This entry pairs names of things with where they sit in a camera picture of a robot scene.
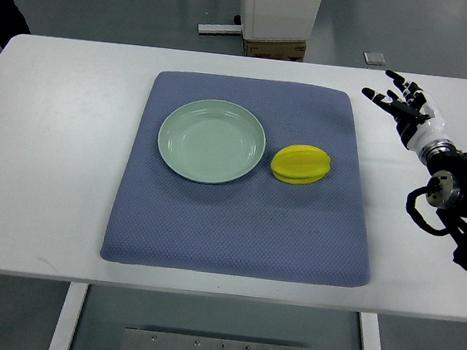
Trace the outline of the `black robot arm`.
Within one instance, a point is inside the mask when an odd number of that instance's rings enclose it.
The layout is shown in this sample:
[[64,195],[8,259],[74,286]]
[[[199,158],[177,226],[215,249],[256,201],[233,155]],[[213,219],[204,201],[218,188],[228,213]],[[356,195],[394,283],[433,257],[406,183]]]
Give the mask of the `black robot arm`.
[[[449,141],[430,143],[421,153],[430,172],[426,186],[411,191],[406,211],[425,232],[437,236],[451,236],[456,246],[453,261],[467,271],[467,152],[460,152]],[[430,226],[416,209],[416,200],[423,195],[436,208],[441,229]]]

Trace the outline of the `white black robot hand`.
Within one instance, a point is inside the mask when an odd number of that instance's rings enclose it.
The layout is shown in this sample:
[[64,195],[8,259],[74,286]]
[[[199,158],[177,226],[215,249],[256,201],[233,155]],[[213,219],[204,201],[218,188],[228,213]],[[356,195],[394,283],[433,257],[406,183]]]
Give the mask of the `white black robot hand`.
[[437,107],[429,102],[426,92],[397,72],[386,70],[386,75],[400,91],[400,96],[392,90],[383,95],[365,87],[361,93],[393,117],[402,145],[420,154],[432,141],[445,140],[445,123]]

